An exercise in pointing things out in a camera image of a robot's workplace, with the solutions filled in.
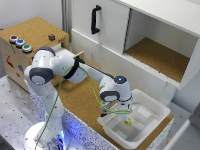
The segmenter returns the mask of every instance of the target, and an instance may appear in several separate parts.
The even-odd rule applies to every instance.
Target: white robotic arm
[[[74,67],[65,73],[70,66]],[[55,74],[63,75],[65,73],[65,79],[75,83],[81,82],[87,77],[87,74],[81,68],[99,83],[100,98],[103,100],[102,104],[105,104],[109,109],[111,102],[118,100],[118,110],[131,110],[132,93],[125,77],[118,76],[114,78],[109,74],[86,65],[78,58],[74,59],[63,54],[56,56],[54,50],[50,47],[41,47],[35,54],[32,65],[26,68],[24,74],[28,85],[38,96],[42,97],[46,110],[46,120],[50,115],[57,95],[57,91],[49,81],[54,78]],[[103,111],[102,116],[108,113],[103,108],[101,110]],[[63,130],[61,119],[63,113],[63,105],[60,98],[58,98],[47,128],[39,142],[39,146],[43,147],[43,149],[47,147],[49,141],[61,134]],[[120,115],[122,121],[129,121],[128,114]],[[36,139],[39,138],[42,130],[43,128],[38,133]]]

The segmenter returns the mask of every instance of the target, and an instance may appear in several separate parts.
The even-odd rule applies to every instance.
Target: white tub
[[[170,113],[169,108],[138,89],[132,96],[131,125],[121,122],[117,114],[97,119],[105,133],[126,149],[137,148]]]

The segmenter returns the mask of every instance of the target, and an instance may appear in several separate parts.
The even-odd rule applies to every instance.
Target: brown box
[[[55,40],[50,41],[48,35],[54,34]],[[22,49],[10,44],[10,36],[17,35],[32,46],[33,51],[23,53]],[[36,51],[42,46],[53,47],[61,43],[62,47],[69,49],[69,35],[40,17],[24,21],[5,30],[0,31],[0,50],[7,75],[28,91],[24,82],[23,70],[31,65]],[[59,83],[60,76],[56,75],[52,84]]]

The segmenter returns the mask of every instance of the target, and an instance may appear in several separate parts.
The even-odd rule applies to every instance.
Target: yellow-green wire
[[[40,139],[41,139],[41,137],[42,137],[44,131],[46,130],[46,127],[47,127],[47,125],[48,125],[48,123],[49,123],[49,120],[50,120],[51,115],[52,115],[52,113],[53,113],[53,110],[54,110],[54,108],[55,108],[55,105],[56,105],[56,102],[57,102],[57,100],[58,100],[58,96],[59,96],[59,93],[60,93],[61,85],[62,85],[62,82],[63,82],[63,77],[65,76],[65,74],[67,73],[67,71],[69,71],[72,67],[73,67],[73,66],[67,68],[67,69],[65,70],[65,72],[64,72],[64,74],[63,74],[63,76],[62,76],[62,78],[60,79],[60,83],[59,83],[58,92],[57,92],[57,96],[56,96],[55,102],[54,102],[54,104],[53,104],[53,107],[52,107],[51,112],[50,112],[50,114],[49,114],[49,117],[48,117],[48,119],[47,119],[47,123],[45,124],[45,127],[44,127],[44,129],[43,129],[43,131],[42,131],[40,137],[39,137],[38,140],[37,140],[37,143],[36,143],[36,146],[35,146],[35,150],[36,150],[36,148],[37,148],[37,145],[38,145],[38,143],[39,143],[39,141],[40,141]],[[127,111],[127,110],[111,111],[111,110],[107,109],[106,107],[104,107],[104,106],[101,104],[101,102],[99,101],[98,97],[97,97],[96,91],[95,91],[95,89],[94,89],[94,84],[93,84],[93,81],[92,81],[90,75],[87,73],[87,71],[86,71],[85,69],[83,69],[82,67],[80,67],[80,68],[81,68],[81,69],[87,74],[87,76],[89,77],[90,82],[91,82],[91,85],[92,85],[92,89],[93,89],[93,92],[94,92],[94,95],[95,95],[95,97],[96,97],[96,100],[97,100],[97,102],[98,102],[105,110],[107,110],[107,111],[110,112],[110,113],[114,113],[114,114],[130,114],[130,113],[131,113],[131,111]]]

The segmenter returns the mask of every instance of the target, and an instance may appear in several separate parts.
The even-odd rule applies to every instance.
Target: black handle
[[[92,34],[98,33],[100,30],[96,28],[96,12],[101,10],[101,7],[96,5],[96,8],[92,10],[92,24],[91,24],[91,31]]]

